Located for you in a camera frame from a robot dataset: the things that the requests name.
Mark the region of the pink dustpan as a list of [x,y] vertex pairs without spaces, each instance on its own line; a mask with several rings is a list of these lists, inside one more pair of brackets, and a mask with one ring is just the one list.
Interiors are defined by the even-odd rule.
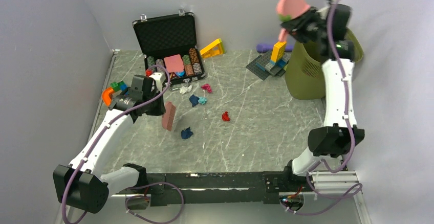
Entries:
[[293,20],[309,10],[306,0],[279,0],[276,13],[281,23]]

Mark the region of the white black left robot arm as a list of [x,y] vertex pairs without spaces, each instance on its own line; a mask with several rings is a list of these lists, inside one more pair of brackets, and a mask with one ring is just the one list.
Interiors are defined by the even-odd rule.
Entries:
[[103,174],[103,169],[124,133],[140,116],[165,114],[164,82],[162,73],[135,75],[131,85],[111,100],[103,122],[84,149],[68,165],[55,168],[53,180],[63,208],[98,213],[109,196],[127,188],[134,193],[146,189],[146,169],[142,166],[128,163],[108,174]]

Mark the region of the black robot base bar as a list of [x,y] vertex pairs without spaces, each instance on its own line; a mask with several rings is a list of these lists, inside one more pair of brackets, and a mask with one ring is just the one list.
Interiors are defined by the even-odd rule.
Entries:
[[143,195],[152,207],[179,204],[249,203],[279,204],[280,199],[310,193],[306,179],[283,171],[149,173],[151,187],[125,189],[120,195]]

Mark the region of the pink hand brush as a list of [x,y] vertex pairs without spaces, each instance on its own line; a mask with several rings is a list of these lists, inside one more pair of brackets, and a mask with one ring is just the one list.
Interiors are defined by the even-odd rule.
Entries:
[[167,102],[165,104],[165,113],[161,119],[161,125],[164,129],[172,131],[173,121],[176,114],[176,106],[172,102]]

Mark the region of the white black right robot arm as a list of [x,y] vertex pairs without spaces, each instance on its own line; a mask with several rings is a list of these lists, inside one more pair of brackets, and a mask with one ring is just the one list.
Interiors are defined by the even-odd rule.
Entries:
[[318,10],[301,3],[280,6],[277,11],[281,39],[292,36],[296,41],[285,75],[288,90],[297,99],[326,99],[322,127],[309,132],[307,148],[282,177],[283,186],[295,191],[302,185],[301,176],[328,157],[352,154],[363,140],[364,130],[357,127],[352,104],[353,69],[363,55],[347,27],[349,6],[332,4],[330,9]]

